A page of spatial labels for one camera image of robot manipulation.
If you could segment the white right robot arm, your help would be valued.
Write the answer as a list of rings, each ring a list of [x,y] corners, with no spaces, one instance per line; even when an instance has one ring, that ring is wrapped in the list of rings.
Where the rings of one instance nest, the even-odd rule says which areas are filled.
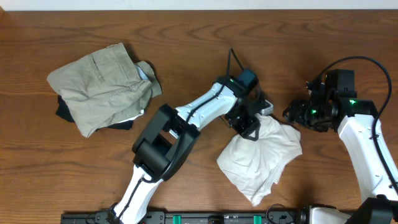
[[[361,205],[352,214],[315,205],[298,223],[390,223],[397,220],[397,167],[381,131],[379,111],[360,100],[354,81],[314,81],[309,99],[293,100],[283,111],[289,123],[338,133],[358,180]]]

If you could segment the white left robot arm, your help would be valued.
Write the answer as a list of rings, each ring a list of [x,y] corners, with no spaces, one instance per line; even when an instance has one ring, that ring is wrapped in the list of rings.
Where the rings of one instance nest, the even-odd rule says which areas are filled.
[[[185,106],[162,105],[133,144],[132,179],[121,201],[109,209],[106,222],[139,223],[158,186],[181,168],[200,131],[214,119],[224,116],[241,137],[257,141],[257,116],[273,111],[262,91],[256,99],[248,100],[257,83],[257,77],[221,77],[209,91]]]

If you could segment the light grey t-shirt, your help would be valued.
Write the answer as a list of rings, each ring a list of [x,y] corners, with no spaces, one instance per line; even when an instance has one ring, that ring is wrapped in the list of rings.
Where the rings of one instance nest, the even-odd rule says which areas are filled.
[[[271,116],[257,115],[260,122],[257,141],[234,136],[216,162],[228,180],[253,207],[271,193],[285,166],[302,155],[301,133]]]

